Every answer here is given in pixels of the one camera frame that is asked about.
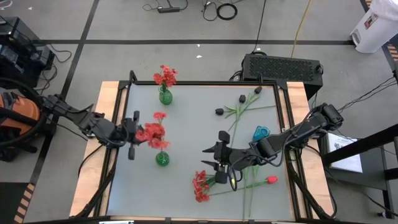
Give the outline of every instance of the yellow cable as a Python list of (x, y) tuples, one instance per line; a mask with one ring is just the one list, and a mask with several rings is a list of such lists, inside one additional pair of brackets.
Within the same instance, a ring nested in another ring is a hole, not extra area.
[(296, 47), (297, 37), (299, 36), (301, 25), (303, 25), (303, 22), (304, 22), (305, 16), (307, 15), (307, 11), (308, 11), (308, 8), (310, 7), (311, 1), (312, 0), (308, 0), (308, 4), (307, 4), (307, 7), (305, 8), (303, 17), (301, 18), (300, 25), (298, 25), (298, 29), (297, 29), (297, 32), (296, 32), (296, 37), (295, 37), (294, 43), (293, 43), (292, 55), (290, 56), (290, 58), (293, 58), (293, 53), (294, 53), (294, 48)]

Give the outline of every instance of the wooden table frame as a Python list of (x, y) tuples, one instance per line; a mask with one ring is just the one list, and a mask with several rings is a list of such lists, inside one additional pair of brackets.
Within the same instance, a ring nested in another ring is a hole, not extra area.
[[(105, 113), (105, 118), (113, 120), (115, 123), (120, 123), (122, 117), (124, 116), (124, 105), (126, 102), (126, 97), (128, 96), (127, 88), (128, 82), (103, 82), (101, 86), (101, 91), (99, 93), (98, 102), (96, 104), (96, 111)], [(309, 112), (307, 96), (305, 94), (303, 83), (300, 82), (290, 82), (287, 83), (287, 91), (279, 89), (279, 99), (282, 108), (283, 121), (284, 124), (280, 124), (282, 127), (289, 128), (294, 123), (301, 122), (305, 115)], [(317, 142), (310, 139), (309, 145), (317, 147)], [(85, 156), (91, 153), (94, 149), (99, 146), (99, 143), (92, 139), (88, 141)], [(81, 169), (80, 178), (78, 179), (75, 197), (73, 199), (70, 215), (76, 215), (80, 212), (84, 206), (90, 201), (93, 194), (98, 189), (101, 176), (104, 179), (106, 175), (104, 164), (108, 164), (107, 170), (109, 171), (112, 167), (114, 159), (116, 158), (116, 150), (107, 151), (104, 149), (98, 151), (96, 154), (92, 155), (90, 160)], [(303, 150), (302, 152), (302, 172), (305, 175), (305, 181), (308, 190), (317, 200), (320, 206), (328, 213), (333, 213), (333, 207), (331, 205), (330, 194), (328, 191), (328, 186), (326, 182), (325, 173), (323, 171), (323, 164), (320, 157), (312, 151)], [(295, 165), (296, 170), (300, 173), (300, 169)], [(100, 209), (97, 209), (96, 213), (98, 215), (106, 215), (106, 210), (108, 208), (110, 184), (104, 191)], [(296, 207), (300, 210), (300, 216), (302, 218), (311, 218), (312, 210), (304, 203), (301, 191), (296, 186), (295, 195), (298, 204)], [(291, 203), (290, 210), (293, 211), (293, 203)], [(113, 217), (114, 219), (133, 219), (133, 220), (164, 220), (165, 218), (157, 217)], [(191, 218), (173, 218), (172, 220), (197, 220)]]

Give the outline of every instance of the white paper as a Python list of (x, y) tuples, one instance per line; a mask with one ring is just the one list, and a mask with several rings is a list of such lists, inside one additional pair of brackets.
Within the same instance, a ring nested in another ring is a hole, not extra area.
[[(333, 152), (341, 147), (347, 146), (357, 141), (357, 139), (346, 138), (332, 133), (327, 134), (327, 140), (329, 152)], [(330, 167), (362, 173), (361, 157), (359, 156), (359, 154), (351, 156), (349, 158), (331, 163)]]

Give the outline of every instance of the concrete floor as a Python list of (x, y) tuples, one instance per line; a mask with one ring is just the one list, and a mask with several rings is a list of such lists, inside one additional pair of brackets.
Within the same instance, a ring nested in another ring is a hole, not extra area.
[[(184, 0), (172, 0), (183, 6)], [(255, 40), (261, 16), (262, 0), (237, 3), (238, 15), (232, 21), (202, 18), (199, 0), (189, 0), (187, 10), (175, 14), (159, 14), (142, 10), (153, 0), (20, 0), (0, 11), (2, 16), (19, 16), (41, 39), (76, 40), (73, 44), (54, 44), (59, 50), (71, 50), (70, 59), (57, 64), (58, 77), (45, 95), (60, 93), (67, 75), (73, 79), (67, 102), (76, 108), (95, 103), (102, 81), (125, 80), (134, 70), (139, 80), (151, 80), (161, 64), (180, 71), (178, 80), (227, 80), (240, 69), (244, 54), (253, 45), (230, 44), (228, 40)], [(261, 40), (293, 40), (307, 0), (268, 0), (260, 33)], [(90, 11), (95, 13), (89, 32), (84, 33)], [(214, 15), (209, 9), (208, 17)], [(348, 40), (349, 33), (364, 14), (359, 0), (314, 0), (304, 22), (299, 40)], [(89, 40), (212, 40), (223, 44), (85, 44)], [(289, 57), (292, 46), (258, 45), (268, 55)], [(294, 57), (319, 60), (324, 66), (324, 86), (318, 93), (318, 103), (327, 102), (337, 108), (374, 88), (392, 73), (381, 50), (360, 54), (350, 45), (298, 45)], [(341, 132), (354, 137), (366, 137), (398, 123), (396, 96), (392, 86), (343, 112), (345, 123)], [(76, 130), (70, 122), (61, 124)], [(37, 182), (25, 222), (67, 218), (77, 182), (77, 169), (83, 159), (86, 142), (58, 128)], [(0, 182), (28, 182), (39, 153), (22, 154), (13, 163), (0, 162)], [(386, 154), (388, 167), (397, 161)], [(366, 223), (398, 223), (375, 217), (382, 210), (362, 195), (352, 193), (333, 182), (331, 191), (338, 204), (337, 217), (344, 221)], [(381, 191), (353, 186), (382, 202)], [(391, 181), (391, 189), (398, 182)], [(398, 194), (393, 192), (398, 211)]]

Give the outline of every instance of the green vase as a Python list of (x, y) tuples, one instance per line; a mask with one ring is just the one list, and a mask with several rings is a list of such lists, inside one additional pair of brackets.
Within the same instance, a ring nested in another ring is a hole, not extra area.
[(163, 166), (164, 167), (164, 166), (167, 166), (169, 164), (170, 157), (167, 154), (167, 152), (160, 152), (160, 153), (156, 154), (155, 160), (156, 160), (156, 163), (159, 166)]
[(173, 94), (170, 92), (170, 90), (166, 91), (160, 91), (159, 92), (159, 100), (162, 102), (164, 105), (169, 105), (173, 101)]

